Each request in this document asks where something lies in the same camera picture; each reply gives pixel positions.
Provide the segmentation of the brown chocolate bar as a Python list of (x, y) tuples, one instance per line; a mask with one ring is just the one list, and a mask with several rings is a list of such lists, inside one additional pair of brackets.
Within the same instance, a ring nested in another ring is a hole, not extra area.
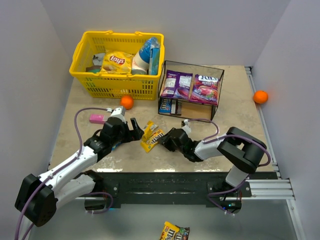
[(176, 99), (171, 100), (171, 110), (170, 114), (173, 116), (181, 116), (182, 115), (182, 103)]

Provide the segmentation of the purple candy bag back side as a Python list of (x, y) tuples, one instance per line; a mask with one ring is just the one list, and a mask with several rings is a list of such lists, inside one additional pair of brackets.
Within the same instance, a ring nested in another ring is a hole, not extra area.
[(169, 99), (188, 100), (192, 79), (192, 73), (167, 70), (163, 91), (160, 96)]

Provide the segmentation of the purple Fox's berries bag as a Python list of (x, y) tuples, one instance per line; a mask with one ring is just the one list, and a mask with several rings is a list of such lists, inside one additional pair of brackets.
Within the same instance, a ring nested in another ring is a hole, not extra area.
[(212, 76), (196, 74), (189, 97), (190, 102), (217, 106), (221, 80)]

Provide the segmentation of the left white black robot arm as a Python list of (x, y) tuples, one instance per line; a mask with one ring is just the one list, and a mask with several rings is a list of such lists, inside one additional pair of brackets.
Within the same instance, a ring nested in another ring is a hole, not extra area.
[(89, 194), (98, 180), (83, 170), (111, 153), (117, 144), (139, 141), (144, 131), (135, 118), (132, 129), (124, 117), (111, 116), (80, 148), (53, 169), (35, 176), (27, 175), (20, 186), (15, 208), (35, 226), (46, 224), (57, 209), (73, 199)]

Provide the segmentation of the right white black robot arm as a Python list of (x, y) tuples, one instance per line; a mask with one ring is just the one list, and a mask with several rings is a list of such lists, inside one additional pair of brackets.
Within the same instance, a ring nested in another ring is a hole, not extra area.
[(180, 152), (193, 163), (213, 157), (225, 157), (233, 164), (225, 178), (229, 186), (240, 186), (257, 168), (267, 166), (271, 162), (267, 146), (237, 127), (231, 127), (224, 135), (211, 140), (195, 141), (188, 133), (186, 126), (172, 128), (157, 142), (170, 152)]

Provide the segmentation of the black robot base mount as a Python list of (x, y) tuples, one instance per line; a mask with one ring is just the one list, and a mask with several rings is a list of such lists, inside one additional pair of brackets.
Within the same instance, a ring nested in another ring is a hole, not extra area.
[(96, 185), (93, 196), (85, 195), (87, 211), (122, 205), (205, 205), (216, 201), (237, 213), (241, 200), (254, 196), (254, 184), (274, 181), (274, 172), (257, 172), (235, 189), (225, 183), (226, 172), (94, 172), (87, 171)]

